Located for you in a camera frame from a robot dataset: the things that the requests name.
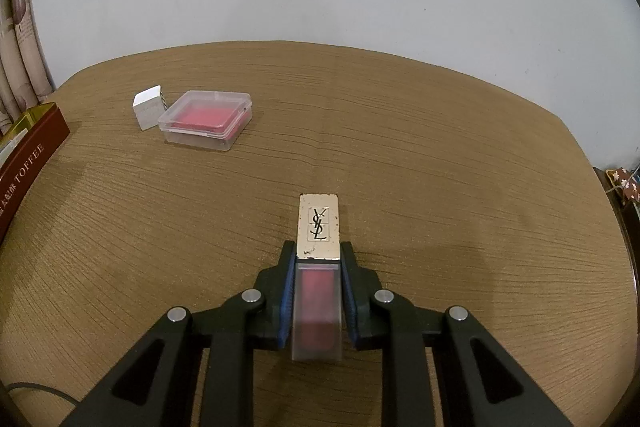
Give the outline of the gold YSL lipstick case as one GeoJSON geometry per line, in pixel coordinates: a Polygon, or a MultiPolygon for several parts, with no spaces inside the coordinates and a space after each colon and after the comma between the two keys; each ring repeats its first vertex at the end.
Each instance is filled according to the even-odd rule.
{"type": "Polygon", "coordinates": [[[299,196],[292,359],[342,356],[340,212],[334,194],[299,196]]]}

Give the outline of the clear box with red pad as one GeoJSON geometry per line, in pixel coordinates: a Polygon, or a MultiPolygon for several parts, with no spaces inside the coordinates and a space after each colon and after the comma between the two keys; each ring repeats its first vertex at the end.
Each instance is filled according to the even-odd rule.
{"type": "Polygon", "coordinates": [[[158,127],[168,143],[227,152],[252,119],[252,108],[248,93],[190,90],[158,118],[158,127]]]}

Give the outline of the gold metal tin tray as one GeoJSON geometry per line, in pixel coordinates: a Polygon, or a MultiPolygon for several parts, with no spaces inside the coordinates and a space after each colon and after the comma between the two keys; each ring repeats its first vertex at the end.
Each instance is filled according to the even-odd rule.
{"type": "Polygon", "coordinates": [[[2,239],[38,174],[69,135],[61,109],[49,102],[27,109],[2,138],[2,239]]]}

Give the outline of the black white zigzag cube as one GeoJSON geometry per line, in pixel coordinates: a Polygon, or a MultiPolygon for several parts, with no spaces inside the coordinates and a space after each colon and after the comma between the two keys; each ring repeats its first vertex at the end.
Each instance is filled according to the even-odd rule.
{"type": "Polygon", "coordinates": [[[138,92],[132,101],[132,110],[142,131],[149,130],[158,124],[158,120],[166,112],[167,104],[159,84],[138,92]]]}

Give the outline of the beige patterned curtain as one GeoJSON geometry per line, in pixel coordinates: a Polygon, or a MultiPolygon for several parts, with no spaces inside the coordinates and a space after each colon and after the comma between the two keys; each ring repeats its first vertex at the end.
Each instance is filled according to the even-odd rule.
{"type": "Polygon", "coordinates": [[[32,0],[1,0],[1,134],[54,91],[40,49],[32,0]]]}

